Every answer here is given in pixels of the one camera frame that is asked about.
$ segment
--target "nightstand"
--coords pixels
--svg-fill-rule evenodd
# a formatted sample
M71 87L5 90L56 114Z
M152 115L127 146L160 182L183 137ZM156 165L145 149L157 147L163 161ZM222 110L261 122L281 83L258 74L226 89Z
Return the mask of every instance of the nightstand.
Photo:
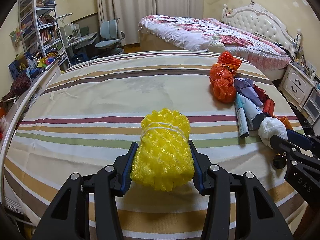
M303 71L289 63L279 90L300 111L314 86L314 83Z

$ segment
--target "white plastic bag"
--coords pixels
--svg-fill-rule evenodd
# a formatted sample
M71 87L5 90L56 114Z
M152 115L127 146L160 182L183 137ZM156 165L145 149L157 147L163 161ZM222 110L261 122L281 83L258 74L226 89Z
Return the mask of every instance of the white plastic bag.
M285 128L284 124L279 119L273 117L266 117L262 121L258 134L264 145L269 146L271 149L271 136L277 135L284 140L288 140L287 129Z

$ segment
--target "purple paper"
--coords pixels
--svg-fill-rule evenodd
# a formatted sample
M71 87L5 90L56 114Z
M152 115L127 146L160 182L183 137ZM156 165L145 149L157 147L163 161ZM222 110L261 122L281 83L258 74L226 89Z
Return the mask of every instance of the purple paper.
M263 103L260 101L258 94L253 89L253 80L250 78L235 78L234 87L238 93L250 99L255 105L261 107Z

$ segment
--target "floral bedspread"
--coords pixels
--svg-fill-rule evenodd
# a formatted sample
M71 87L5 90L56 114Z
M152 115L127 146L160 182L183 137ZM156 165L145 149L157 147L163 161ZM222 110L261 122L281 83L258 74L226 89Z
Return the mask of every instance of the floral bedspread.
M211 41L220 41L234 56L248 60L261 71L282 69L290 61L275 44L213 18L149 15L140 21L139 27L184 50L207 51Z

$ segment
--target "blue basket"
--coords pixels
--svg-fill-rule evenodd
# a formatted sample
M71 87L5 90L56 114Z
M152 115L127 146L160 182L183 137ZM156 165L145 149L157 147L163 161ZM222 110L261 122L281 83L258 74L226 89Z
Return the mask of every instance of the blue basket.
M26 52L24 54L24 56L26 58L32 59L30 52ZM12 62L9 65L9 70L10 70L10 73L11 73L11 76L12 76L13 80L16 80L20 74L23 74L23 73L25 73L27 71L27 70L24 70L22 73L20 73L18 71L18 69L17 69L17 67L19 67L19 65L20 64L19 64L19 62L17 60L15 60L14 62Z

